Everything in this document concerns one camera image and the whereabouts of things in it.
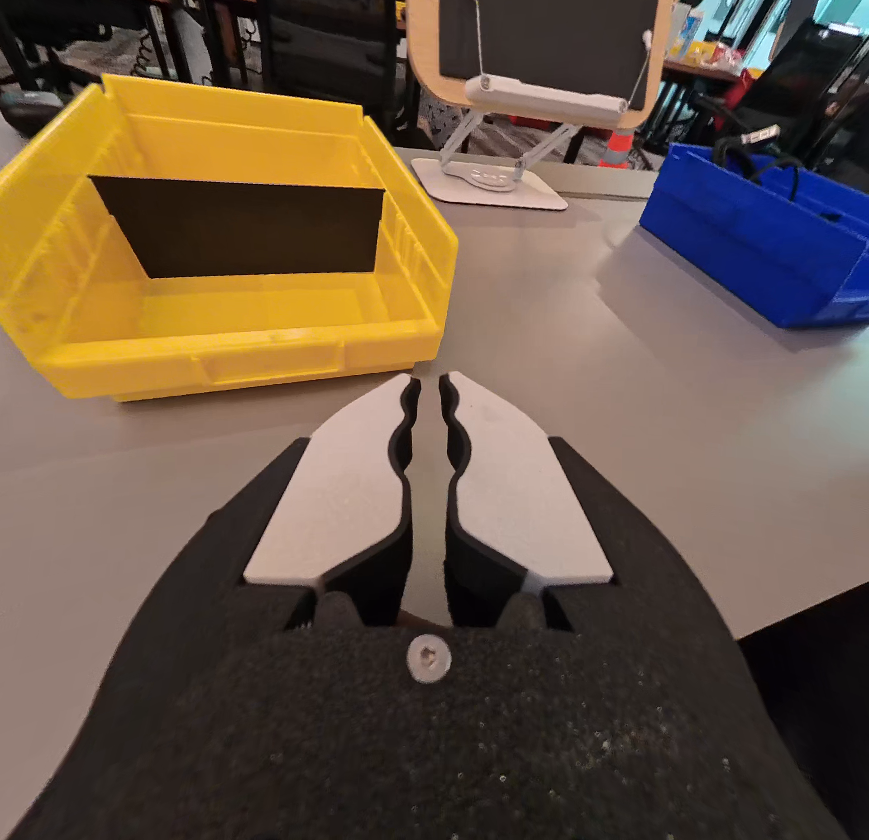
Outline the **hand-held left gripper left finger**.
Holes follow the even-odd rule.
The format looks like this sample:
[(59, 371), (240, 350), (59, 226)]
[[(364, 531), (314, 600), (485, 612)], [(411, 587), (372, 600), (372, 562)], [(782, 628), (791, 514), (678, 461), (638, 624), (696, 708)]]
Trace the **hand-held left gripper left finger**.
[(345, 593), (364, 625), (396, 623), (414, 548), (406, 471), (420, 390), (418, 378), (398, 374), (305, 439), (247, 585)]

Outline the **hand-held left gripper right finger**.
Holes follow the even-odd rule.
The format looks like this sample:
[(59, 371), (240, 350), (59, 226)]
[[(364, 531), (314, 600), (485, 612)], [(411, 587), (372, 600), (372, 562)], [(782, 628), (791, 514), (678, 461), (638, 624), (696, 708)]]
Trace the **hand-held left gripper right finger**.
[(519, 594), (613, 585), (614, 570), (549, 435), (461, 372), (440, 376), (448, 429), (444, 581), (457, 627), (494, 627)]

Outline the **blue plastic bin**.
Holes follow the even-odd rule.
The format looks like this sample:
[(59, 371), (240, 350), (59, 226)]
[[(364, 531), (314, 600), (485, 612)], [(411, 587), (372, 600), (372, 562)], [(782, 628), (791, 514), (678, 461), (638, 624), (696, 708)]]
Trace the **blue plastic bin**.
[(673, 144), (640, 225), (778, 328), (867, 325), (867, 194), (793, 159)]

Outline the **grey desk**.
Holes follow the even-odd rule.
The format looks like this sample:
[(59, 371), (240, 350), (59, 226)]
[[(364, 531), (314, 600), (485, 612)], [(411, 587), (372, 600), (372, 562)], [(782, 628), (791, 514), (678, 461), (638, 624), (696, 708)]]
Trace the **grey desk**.
[[(403, 608), (449, 621), (458, 371), (560, 436), (664, 533), (735, 638), (867, 582), (867, 330), (785, 332), (639, 228), (651, 178), (556, 165), (560, 214), (441, 204), (459, 239), (417, 364)], [(66, 400), (2, 334), (2, 838), (48, 783), (132, 617), (212, 511), (385, 377)]]

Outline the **yellow plastic bin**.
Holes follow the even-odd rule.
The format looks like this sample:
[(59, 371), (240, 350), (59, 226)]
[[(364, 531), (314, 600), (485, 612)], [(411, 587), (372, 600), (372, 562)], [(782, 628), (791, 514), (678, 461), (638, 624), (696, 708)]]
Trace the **yellow plastic bin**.
[[(375, 270), (149, 279), (92, 174), (382, 188)], [(2, 171), (2, 327), (70, 399), (410, 369), (437, 356), (457, 254), (351, 104), (108, 75)]]

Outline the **orange traffic cone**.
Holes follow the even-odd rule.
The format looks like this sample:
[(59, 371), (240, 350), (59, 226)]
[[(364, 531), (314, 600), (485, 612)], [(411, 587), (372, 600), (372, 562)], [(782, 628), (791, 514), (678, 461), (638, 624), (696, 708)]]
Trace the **orange traffic cone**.
[(634, 146), (635, 129), (614, 129), (607, 140), (598, 167), (629, 169), (629, 158)]

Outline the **white folding stand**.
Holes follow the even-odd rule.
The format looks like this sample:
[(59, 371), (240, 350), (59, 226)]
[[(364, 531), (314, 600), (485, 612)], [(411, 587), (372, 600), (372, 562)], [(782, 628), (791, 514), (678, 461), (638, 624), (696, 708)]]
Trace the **white folding stand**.
[[(472, 106), (461, 108), (461, 122), (445, 142), (438, 158), (415, 158), (411, 168), (435, 200), (454, 204), (491, 205), (560, 212), (567, 203), (532, 168), (562, 141), (581, 129), (635, 129), (621, 125), (627, 103), (607, 95), (581, 95), (545, 86), (531, 86), (516, 78), (480, 73), (470, 77), (466, 95)], [(515, 164), (472, 163), (458, 158), (460, 147), (491, 115), (507, 115), (553, 122), (556, 129), (523, 153)]]

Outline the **black office chair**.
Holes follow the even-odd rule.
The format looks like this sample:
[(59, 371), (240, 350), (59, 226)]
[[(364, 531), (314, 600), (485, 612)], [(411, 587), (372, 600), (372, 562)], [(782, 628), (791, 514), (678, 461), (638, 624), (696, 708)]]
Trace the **black office chair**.
[(265, 90), (357, 105), (395, 139), (405, 98), (396, 0), (256, 0), (256, 13)]
[(59, 53), (111, 36), (110, 27), (88, 20), (79, 9), (44, 0), (1, 0), (2, 55), (9, 68), (2, 76), (2, 118), (22, 137), (35, 137), (77, 89), (103, 84), (100, 75), (66, 64)]

